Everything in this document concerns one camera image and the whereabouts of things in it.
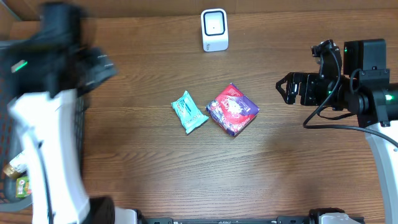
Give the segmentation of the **red purple snack package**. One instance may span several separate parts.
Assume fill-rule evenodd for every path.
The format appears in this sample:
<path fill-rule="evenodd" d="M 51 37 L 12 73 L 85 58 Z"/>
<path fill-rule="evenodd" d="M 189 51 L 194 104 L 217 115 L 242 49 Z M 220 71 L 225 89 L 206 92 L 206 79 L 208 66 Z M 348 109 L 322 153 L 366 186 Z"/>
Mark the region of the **red purple snack package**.
<path fill-rule="evenodd" d="M 206 111 L 229 135 L 237 136 L 260 109 L 236 85 L 230 83 L 207 104 Z"/>

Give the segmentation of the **teal wet wipes pack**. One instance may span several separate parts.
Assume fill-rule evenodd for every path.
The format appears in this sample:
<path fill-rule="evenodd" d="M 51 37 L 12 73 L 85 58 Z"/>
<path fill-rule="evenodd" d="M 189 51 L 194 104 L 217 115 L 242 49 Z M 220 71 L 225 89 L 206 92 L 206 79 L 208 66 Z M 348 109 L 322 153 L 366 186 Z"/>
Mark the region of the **teal wet wipes pack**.
<path fill-rule="evenodd" d="M 194 129 L 200 127 L 209 119 L 209 117 L 198 109 L 187 90 L 185 90 L 178 100 L 171 103 L 171 107 L 179 117 L 186 134 L 190 134 Z"/>

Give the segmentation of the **white tube gold cap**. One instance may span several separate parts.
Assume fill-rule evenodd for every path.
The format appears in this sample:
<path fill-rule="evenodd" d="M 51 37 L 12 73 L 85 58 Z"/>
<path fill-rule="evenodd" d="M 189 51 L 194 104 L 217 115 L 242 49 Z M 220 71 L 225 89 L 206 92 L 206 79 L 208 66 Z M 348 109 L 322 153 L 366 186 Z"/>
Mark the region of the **white tube gold cap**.
<path fill-rule="evenodd" d="M 17 179 L 27 170 L 27 159 L 24 151 L 14 157 L 5 167 L 3 173 L 11 179 Z"/>

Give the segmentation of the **green noodle snack pack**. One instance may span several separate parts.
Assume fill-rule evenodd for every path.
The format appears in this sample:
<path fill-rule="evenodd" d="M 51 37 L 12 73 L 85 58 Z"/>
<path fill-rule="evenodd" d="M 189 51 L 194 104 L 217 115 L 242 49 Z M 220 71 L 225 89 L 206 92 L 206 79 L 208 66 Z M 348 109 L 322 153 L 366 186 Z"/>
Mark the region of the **green noodle snack pack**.
<path fill-rule="evenodd" d="M 22 176 L 16 180 L 16 198 L 26 198 L 31 192 L 28 176 Z"/>

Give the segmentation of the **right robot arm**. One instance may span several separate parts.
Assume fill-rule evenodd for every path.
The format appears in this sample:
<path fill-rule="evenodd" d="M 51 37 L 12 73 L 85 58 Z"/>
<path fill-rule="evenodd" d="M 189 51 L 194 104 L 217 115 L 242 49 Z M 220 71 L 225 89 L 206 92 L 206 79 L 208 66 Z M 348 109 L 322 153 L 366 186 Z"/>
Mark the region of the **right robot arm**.
<path fill-rule="evenodd" d="M 284 102 L 315 106 L 303 122 L 306 129 L 360 131 L 371 148 L 381 186 L 386 223 L 397 223 L 397 84 L 390 82 L 384 39 L 354 40 L 340 49 L 333 40 L 311 48 L 317 73 L 290 72 L 275 84 Z M 347 110 L 357 126 L 309 122 L 327 108 Z"/>

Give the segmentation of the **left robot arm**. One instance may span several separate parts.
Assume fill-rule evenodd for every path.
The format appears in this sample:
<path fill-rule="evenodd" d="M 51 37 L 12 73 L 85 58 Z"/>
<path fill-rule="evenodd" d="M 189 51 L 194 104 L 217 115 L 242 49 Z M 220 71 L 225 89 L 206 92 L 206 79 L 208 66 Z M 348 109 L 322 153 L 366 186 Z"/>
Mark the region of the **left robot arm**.
<path fill-rule="evenodd" d="M 27 157 L 34 223 L 137 223 L 135 210 L 88 196 L 80 173 L 75 117 L 78 99 L 115 76 L 112 61 L 84 43 L 76 5 L 48 2 L 38 33 L 6 47 L 1 76 L 7 109 Z"/>

